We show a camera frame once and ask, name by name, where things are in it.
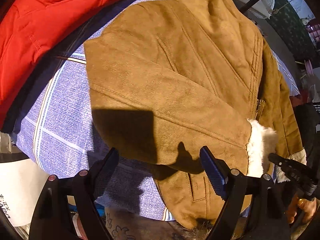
jacket pocket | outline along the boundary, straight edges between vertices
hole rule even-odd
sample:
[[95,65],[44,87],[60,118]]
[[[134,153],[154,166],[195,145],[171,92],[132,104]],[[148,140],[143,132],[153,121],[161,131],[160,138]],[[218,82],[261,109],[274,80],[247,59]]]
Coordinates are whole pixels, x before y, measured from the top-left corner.
[[257,108],[256,108],[256,114],[254,116],[255,120],[259,121],[261,115],[262,115],[262,111],[265,105],[265,101],[262,99],[258,99],[258,103],[257,103]]
[[189,182],[193,201],[205,198],[204,176],[202,174],[190,174]]

red cloth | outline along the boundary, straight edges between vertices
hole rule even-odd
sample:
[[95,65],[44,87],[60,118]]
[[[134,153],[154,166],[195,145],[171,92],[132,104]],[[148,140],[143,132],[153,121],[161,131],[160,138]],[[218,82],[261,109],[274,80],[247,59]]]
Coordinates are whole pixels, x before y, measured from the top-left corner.
[[0,128],[41,57],[119,0],[15,0],[0,23]]

fur trim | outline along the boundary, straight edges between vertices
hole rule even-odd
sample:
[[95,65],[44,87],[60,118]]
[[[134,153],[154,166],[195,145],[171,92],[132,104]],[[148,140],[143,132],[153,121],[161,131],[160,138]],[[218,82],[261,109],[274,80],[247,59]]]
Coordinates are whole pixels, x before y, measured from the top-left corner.
[[269,169],[268,155],[276,151],[278,136],[272,128],[266,128],[257,120],[248,120],[251,124],[251,135],[247,145],[247,176],[260,178]]
[[[287,159],[289,160],[295,160],[297,162],[300,162],[304,165],[307,164],[307,154],[304,149],[302,149],[299,152],[296,152],[294,154],[291,154]],[[284,172],[281,171],[280,167],[276,167],[276,173],[277,173],[277,181],[279,183],[289,181],[289,179],[285,176]]]

white paper bag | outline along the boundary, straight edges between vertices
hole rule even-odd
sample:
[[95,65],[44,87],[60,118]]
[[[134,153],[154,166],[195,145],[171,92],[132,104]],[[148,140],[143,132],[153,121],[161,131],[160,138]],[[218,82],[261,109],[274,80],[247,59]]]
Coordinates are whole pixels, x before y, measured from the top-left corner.
[[0,163],[0,208],[14,227],[31,222],[48,176],[30,159]]

metal screw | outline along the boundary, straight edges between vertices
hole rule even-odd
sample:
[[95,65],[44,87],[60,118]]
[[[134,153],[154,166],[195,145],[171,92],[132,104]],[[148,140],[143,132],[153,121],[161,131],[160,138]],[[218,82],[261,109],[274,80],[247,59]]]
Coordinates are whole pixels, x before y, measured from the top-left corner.
[[271,180],[271,176],[269,174],[267,174],[267,173],[263,174],[263,178],[265,180]]
[[54,181],[56,178],[57,178],[56,175],[50,175],[48,180],[49,181]]
[[79,172],[79,175],[80,175],[81,177],[84,177],[84,176],[86,176],[87,174],[88,174],[88,171],[87,171],[87,170],[82,170],[82,171]]
[[238,176],[240,174],[240,172],[237,169],[232,169],[231,174],[234,176]]

